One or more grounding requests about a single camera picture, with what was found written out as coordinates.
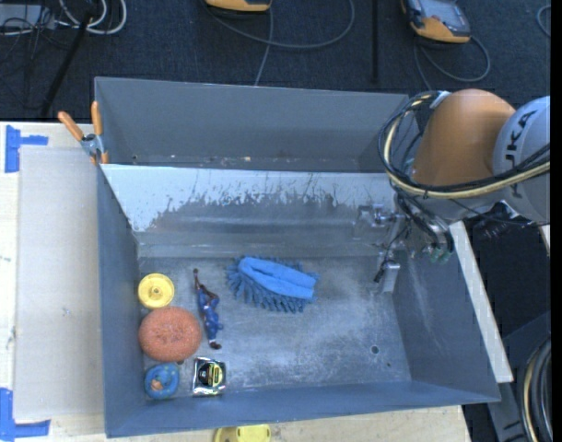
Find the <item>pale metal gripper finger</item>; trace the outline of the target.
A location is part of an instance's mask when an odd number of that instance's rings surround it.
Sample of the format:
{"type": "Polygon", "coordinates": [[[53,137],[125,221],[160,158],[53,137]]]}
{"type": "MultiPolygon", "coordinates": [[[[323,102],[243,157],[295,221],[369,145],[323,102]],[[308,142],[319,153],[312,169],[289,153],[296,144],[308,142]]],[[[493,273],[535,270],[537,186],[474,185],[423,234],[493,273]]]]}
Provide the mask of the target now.
{"type": "Polygon", "coordinates": [[[400,263],[394,259],[387,259],[381,263],[376,274],[376,283],[383,294],[393,292],[398,274],[400,272],[400,263]]]}
{"type": "Polygon", "coordinates": [[[383,204],[360,205],[353,223],[353,237],[387,236],[395,223],[396,213],[383,204]]]}

